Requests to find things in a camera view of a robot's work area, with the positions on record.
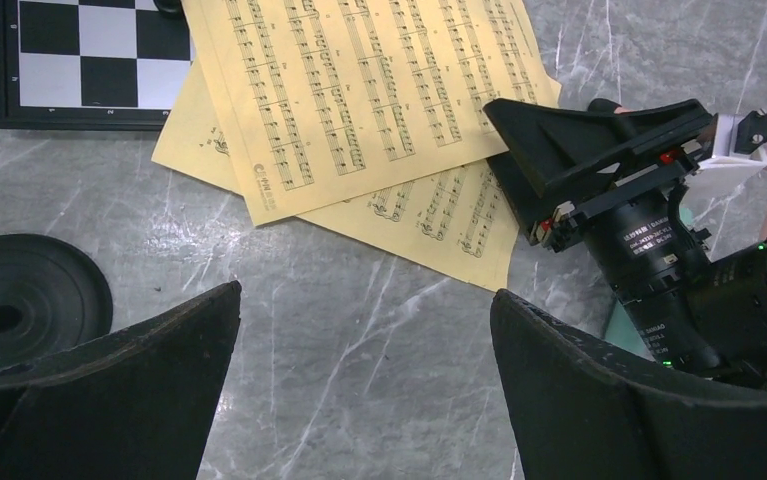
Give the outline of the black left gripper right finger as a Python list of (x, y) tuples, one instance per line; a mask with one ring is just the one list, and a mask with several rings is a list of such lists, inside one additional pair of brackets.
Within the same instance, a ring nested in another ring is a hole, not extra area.
[(767, 391), (649, 361), (501, 289), (495, 360), (529, 479), (767, 479)]

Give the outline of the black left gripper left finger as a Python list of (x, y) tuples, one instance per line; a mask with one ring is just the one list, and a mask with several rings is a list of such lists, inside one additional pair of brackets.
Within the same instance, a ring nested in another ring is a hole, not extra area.
[(0, 479), (193, 479), (240, 329), (242, 288), (0, 370)]

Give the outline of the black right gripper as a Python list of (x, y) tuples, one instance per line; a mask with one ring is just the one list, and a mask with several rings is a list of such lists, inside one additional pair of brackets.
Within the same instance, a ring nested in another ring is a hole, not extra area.
[(658, 192), (680, 203), (713, 120), (698, 101), (615, 113), (495, 99), (483, 111), (507, 147), (487, 164), (531, 246), (560, 252), (601, 214)]

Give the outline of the yellow sheet music top page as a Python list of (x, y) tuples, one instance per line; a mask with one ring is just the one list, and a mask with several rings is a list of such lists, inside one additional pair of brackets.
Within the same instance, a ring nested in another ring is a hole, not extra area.
[(520, 1), (187, 1), (251, 220), (500, 153), (497, 98), (555, 105)]

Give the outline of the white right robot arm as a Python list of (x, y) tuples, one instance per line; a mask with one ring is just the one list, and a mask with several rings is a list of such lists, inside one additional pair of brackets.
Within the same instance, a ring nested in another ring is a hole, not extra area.
[(506, 145), (490, 168), (533, 246), (584, 244), (651, 355), (767, 390), (767, 234), (719, 260), (681, 219), (721, 118), (698, 101), (623, 112), (498, 98), (484, 113)]

